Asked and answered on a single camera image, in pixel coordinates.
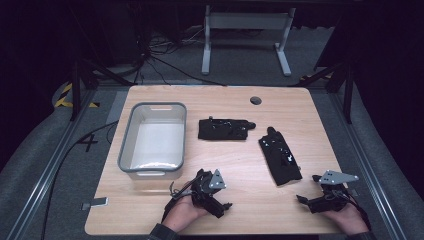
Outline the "aluminium floor rail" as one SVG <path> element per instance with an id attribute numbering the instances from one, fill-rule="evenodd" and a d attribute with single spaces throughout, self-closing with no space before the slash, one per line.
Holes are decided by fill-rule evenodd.
<path id="1" fill-rule="evenodd" d="M 377 175 L 369 163 L 368 156 L 363 149 L 360 139 L 356 134 L 352 124 L 348 124 L 345 119 L 342 102 L 336 94 L 329 95 L 330 102 L 337 112 L 337 116 L 341 121 L 345 131 L 347 132 L 349 141 L 353 145 L 353 149 L 357 156 L 357 164 L 360 168 L 365 182 L 371 192 L 371 196 L 376 204 L 376 207 L 382 217 L 382 220 L 388 230 L 391 240 L 406 240 L 406 235 L 398 221 L 396 214 L 389 202 L 389 199 L 383 190 Z"/>
<path id="2" fill-rule="evenodd" d="M 87 90 L 81 97 L 82 111 L 74 121 L 71 121 L 71 117 L 65 121 L 64 130 L 60 132 L 59 139 L 53 144 L 53 152 L 47 158 L 47 162 L 43 166 L 40 176 L 35 179 L 31 188 L 31 193 L 25 201 L 25 205 L 22 207 L 18 217 L 14 221 L 4 240 L 23 239 L 28 226 L 54 182 L 60 165 L 65 159 L 66 152 L 70 149 L 72 137 L 80 124 L 85 111 L 89 108 L 95 93 L 95 90 Z"/>

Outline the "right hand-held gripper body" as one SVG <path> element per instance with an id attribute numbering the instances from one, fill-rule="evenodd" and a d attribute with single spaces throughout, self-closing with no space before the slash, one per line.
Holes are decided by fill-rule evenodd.
<path id="1" fill-rule="evenodd" d="M 323 195 L 319 198 L 309 200 L 307 205 L 312 213 L 325 211 L 340 211 L 350 200 L 349 192 L 345 183 L 357 181 L 356 175 L 327 170 L 318 183 Z"/>

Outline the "person's left hand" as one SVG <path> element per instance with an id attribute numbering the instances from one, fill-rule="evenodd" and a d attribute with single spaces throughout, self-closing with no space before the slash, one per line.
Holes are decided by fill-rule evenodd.
<path id="1" fill-rule="evenodd" d="M 207 210 L 196 207 L 193 204 L 191 196 L 185 196 L 176 202 L 162 221 L 162 224 L 172 231 L 179 233 L 207 214 Z"/>

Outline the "person's right hand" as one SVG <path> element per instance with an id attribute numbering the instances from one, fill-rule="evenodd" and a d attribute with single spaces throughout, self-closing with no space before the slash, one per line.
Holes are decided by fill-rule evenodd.
<path id="1" fill-rule="evenodd" d="M 322 215 L 332 220 L 347 236 L 353 236 L 369 231 L 359 210 L 348 203 L 340 211 L 325 211 Z"/>

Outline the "black tripod stand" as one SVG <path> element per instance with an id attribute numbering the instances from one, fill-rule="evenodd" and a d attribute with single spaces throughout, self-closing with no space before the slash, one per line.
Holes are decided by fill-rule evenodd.
<path id="1" fill-rule="evenodd" d="M 115 82 L 123 86 L 134 86 L 134 83 L 125 80 L 123 77 L 118 76 L 112 71 L 108 70 L 106 67 L 96 64 L 87 59 L 77 59 L 73 65 L 72 72 L 72 116 L 71 121 L 74 121 L 79 113 L 82 111 L 82 102 L 81 102 L 81 87 L 80 84 L 83 83 L 88 90 L 95 90 L 98 85 L 98 77 L 95 76 L 94 72 L 100 72 L 109 79 L 114 80 Z"/>
<path id="2" fill-rule="evenodd" d="M 337 93 L 341 87 L 344 87 L 342 107 L 343 116 L 347 123 L 351 124 L 351 103 L 354 80 L 352 77 L 351 65 L 349 63 L 340 62 L 311 76 L 303 76 L 297 84 L 294 84 L 294 87 L 306 87 L 320 79 L 323 79 L 327 75 L 330 76 L 327 84 L 325 85 L 325 89 L 328 93 Z"/>

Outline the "grey tape strip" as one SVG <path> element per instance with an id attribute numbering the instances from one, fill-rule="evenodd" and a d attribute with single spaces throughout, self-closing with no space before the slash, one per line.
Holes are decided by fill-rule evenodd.
<path id="1" fill-rule="evenodd" d="M 81 205 L 81 210 L 87 211 L 92 207 L 106 206 L 107 204 L 108 204 L 108 198 L 107 197 L 94 198 L 90 202 L 84 202 Z"/>

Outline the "yellow and black floor tape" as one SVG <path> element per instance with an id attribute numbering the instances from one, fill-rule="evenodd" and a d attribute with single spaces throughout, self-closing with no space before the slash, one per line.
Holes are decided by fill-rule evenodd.
<path id="1" fill-rule="evenodd" d="M 62 90 L 58 100 L 54 104 L 55 107 L 73 107 L 73 103 L 66 100 L 68 94 L 70 93 L 71 89 L 73 87 L 72 83 L 67 83 Z"/>

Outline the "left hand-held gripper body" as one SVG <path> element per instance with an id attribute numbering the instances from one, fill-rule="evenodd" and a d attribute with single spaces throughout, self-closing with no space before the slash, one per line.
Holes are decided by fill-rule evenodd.
<path id="1" fill-rule="evenodd" d="M 227 205 L 217 201 L 214 194 L 225 188 L 226 184 L 218 169 L 214 172 L 200 169 L 191 185 L 193 204 L 220 218 L 227 210 Z"/>

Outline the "black glove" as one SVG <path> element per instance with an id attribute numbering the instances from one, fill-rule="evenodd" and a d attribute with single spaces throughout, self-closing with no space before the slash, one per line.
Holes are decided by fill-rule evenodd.
<path id="1" fill-rule="evenodd" d="M 277 186 L 301 180 L 299 166 L 283 135 L 273 127 L 259 140 L 270 174 Z"/>
<path id="2" fill-rule="evenodd" d="M 198 138 L 202 140 L 246 140 L 256 124 L 243 119 L 208 119 L 199 121 Z"/>

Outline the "white metal stand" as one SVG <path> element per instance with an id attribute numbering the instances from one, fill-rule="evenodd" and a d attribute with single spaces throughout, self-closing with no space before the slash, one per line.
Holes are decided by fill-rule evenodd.
<path id="1" fill-rule="evenodd" d="M 285 55 L 285 46 L 294 20 L 296 9 L 290 8 L 287 13 L 234 13 L 212 12 L 211 6 L 205 8 L 204 18 L 204 49 L 201 73 L 208 75 L 211 62 L 211 30 L 212 29 L 252 29 L 252 30 L 281 30 L 281 40 L 274 48 L 285 76 L 292 74 Z"/>

